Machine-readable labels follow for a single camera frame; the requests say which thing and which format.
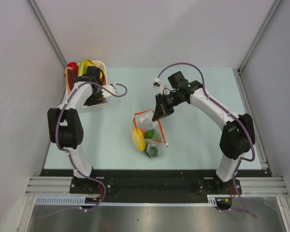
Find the yellow bell pepper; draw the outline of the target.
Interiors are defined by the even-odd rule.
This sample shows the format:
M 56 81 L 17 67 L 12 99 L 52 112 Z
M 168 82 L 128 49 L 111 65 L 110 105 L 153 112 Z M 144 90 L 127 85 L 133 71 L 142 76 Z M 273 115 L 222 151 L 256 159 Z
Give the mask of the yellow bell pepper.
M 145 138 L 142 131 L 139 128 L 133 127 L 131 129 L 131 139 L 132 139 L 133 146 L 138 151 L 145 150 L 145 146 L 146 146 Z

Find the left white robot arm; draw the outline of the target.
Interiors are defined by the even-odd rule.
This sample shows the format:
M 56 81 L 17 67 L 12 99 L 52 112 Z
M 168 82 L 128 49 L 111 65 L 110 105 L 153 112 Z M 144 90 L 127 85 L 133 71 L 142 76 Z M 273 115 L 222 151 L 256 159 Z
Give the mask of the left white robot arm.
M 102 69 L 88 67 L 85 74 L 75 79 L 66 100 L 57 108 L 47 111 L 50 140 L 67 156 L 73 175 L 82 178 L 80 187 L 86 193 L 96 190 L 97 181 L 90 177 L 93 168 L 82 148 L 84 130 L 78 111 L 90 97 L 96 93 L 102 94 L 104 77 Z

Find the clear orange zip bag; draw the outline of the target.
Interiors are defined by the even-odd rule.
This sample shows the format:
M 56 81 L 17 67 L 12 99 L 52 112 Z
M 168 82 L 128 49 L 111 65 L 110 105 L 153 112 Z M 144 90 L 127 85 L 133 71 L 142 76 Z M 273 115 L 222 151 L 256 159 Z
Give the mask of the clear orange zip bag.
M 145 110 L 134 114 L 131 128 L 131 141 L 134 148 L 150 159 L 164 156 L 168 143 L 159 120 L 153 121 L 153 110 Z

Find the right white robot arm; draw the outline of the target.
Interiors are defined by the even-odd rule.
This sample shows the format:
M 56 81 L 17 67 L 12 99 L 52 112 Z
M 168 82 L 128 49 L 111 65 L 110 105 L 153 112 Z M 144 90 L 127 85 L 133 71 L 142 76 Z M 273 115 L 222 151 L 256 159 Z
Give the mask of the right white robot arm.
M 213 188 L 219 194 L 226 193 L 231 188 L 240 161 L 255 144 L 252 117 L 248 113 L 240 115 L 226 108 L 206 92 L 202 83 L 189 82 L 182 72 L 172 74 L 168 81 L 172 90 L 166 92 L 166 85 L 160 78 L 155 79 L 153 85 L 159 87 L 160 93 L 155 96 L 156 107 L 152 120 L 158 121 L 171 115 L 174 107 L 184 102 L 200 109 L 212 119 L 222 131 L 219 147 L 223 153 L 214 175 Z

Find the green bell pepper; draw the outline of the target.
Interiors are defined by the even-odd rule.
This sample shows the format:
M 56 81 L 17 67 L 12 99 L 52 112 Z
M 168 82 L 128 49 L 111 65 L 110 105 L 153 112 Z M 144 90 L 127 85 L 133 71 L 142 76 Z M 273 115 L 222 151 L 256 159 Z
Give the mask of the green bell pepper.
M 158 157 L 159 151 L 158 151 L 157 147 L 149 146 L 149 144 L 147 144 L 145 146 L 144 154 L 146 156 L 148 156 L 149 158 L 155 158 L 155 157 Z

